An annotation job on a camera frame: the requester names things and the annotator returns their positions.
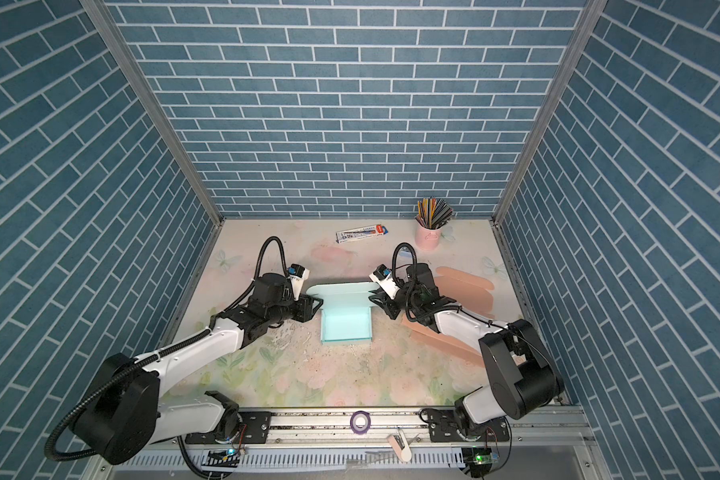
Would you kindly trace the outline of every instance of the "mounting plate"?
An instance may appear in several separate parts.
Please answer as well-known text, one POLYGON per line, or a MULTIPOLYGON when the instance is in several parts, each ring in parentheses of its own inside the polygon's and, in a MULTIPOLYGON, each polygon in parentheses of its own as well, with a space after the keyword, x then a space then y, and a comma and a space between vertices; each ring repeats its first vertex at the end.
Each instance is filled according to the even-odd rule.
MULTIPOLYGON (((430 409, 428 414, 429 418, 434 422, 429 424, 429 440, 432 443, 450 443, 450 442, 463 442, 464 437, 459 435, 456 423, 453 420, 452 410, 434 410, 430 409)), ((486 433, 477 438, 480 442, 508 442, 509 441, 509 430, 507 428, 507 422, 503 418, 494 418, 488 422, 490 427, 498 438, 486 438, 486 433)))
MULTIPOLYGON (((240 412, 240 419, 240 423, 246 426, 246 430, 243 432, 243 445, 266 443, 269 422, 272 420, 271 412, 240 412)), ((220 445, 216 443, 212 433, 191 433, 186 436, 184 443, 187 445, 220 445)))

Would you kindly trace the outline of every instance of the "tape roll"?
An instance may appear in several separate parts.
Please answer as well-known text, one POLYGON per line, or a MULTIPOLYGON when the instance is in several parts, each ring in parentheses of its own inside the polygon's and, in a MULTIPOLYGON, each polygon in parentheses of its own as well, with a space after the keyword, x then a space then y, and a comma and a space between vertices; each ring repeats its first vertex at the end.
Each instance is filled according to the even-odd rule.
POLYGON ((357 435, 366 433, 371 427, 371 416, 368 412, 357 410, 349 419, 349 427, 357 435))

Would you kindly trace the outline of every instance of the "pencil case packaging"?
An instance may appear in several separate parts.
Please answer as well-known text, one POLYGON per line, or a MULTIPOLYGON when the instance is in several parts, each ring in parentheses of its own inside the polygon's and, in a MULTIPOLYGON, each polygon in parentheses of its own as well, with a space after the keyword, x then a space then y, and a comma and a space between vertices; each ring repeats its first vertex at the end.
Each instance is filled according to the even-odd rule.
POLYGON ((386 235, 387 227, 384 225, 368 225, 350 230, 342 230, 336 232, 336 243, 344 244, 346 242, 354 242, 356 240, 364 240, 374 236, 386 235))

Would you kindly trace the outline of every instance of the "pink pencil holder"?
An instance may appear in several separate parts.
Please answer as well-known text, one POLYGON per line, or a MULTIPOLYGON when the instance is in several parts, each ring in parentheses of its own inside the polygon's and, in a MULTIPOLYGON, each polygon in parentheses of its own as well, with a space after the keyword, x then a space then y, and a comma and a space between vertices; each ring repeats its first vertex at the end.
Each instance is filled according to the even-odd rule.
POLYGON ((422 250, 434 250, 440 243, 440 230, 430 230, 416 224, 416 246, 422 250))

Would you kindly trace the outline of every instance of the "blue brick wallpaper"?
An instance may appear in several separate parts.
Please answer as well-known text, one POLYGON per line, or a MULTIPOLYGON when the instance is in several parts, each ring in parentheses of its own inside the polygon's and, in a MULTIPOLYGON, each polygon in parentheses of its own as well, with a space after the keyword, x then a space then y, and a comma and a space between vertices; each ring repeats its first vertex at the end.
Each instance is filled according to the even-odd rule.
POLYGON ((232 3, 107 3, 225 216, 487 218, 584 0, 232 3))
POLYGON ((209 234, 78 1, 0 1, 0 479, 82 473, 48 431, 155 346, 209 234))
POLYGON ((502 226, 615 478, 720 478, 720 2, 610 0, 502 226))

